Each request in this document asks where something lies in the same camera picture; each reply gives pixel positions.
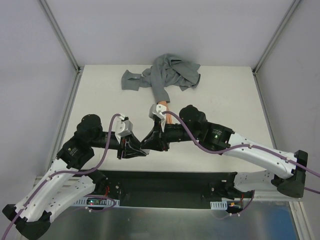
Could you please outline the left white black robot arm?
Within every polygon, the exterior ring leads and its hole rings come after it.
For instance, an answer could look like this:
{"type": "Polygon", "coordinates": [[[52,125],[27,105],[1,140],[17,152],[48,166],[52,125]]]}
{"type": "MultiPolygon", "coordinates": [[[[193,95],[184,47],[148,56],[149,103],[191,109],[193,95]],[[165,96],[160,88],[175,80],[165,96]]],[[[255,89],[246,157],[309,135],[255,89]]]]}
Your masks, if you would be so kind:
{"type": "Polygon", "coordinates": [[[119,159],[145,157],[147,150],[132,132],[132,123],[121,114],[116,131],[103,131],[101,119],[96,114],[84,116],[73,137],[64,143],[49,170],[32,189],[16,204],[7,204],[2,213],[19,233],[28,240],[38,240],[51,223],[78,199],[94,193],[106,196],[109,191],[107,177],[97,166],[82,171],[94,157],[94,148],[104,150],[104,160],[109,149],[116,150],[119,159]]]}

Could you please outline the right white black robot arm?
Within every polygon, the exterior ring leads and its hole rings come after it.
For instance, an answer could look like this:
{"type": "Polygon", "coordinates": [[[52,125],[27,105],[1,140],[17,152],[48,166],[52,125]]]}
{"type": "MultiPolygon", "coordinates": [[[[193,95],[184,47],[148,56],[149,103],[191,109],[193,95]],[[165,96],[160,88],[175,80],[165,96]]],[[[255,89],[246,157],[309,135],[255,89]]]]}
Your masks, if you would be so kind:
{"type": "Polygon", "coordinates": [[[188,105],[175,114],[162,104],[153,104],[149,117],[154,126],[142,140],[141,148],[168,151],[170,143],[192,141],[198,148],[213,155],[224,155],[247,161],[263,168],[257,172],[237,172],[225,184],[230,197],[256,190],[277,190],[291,197],[302,198],[305,191],[308,153],[295,153],[255,143],[231,128],[209,122],[206,114],[188,105]]]}

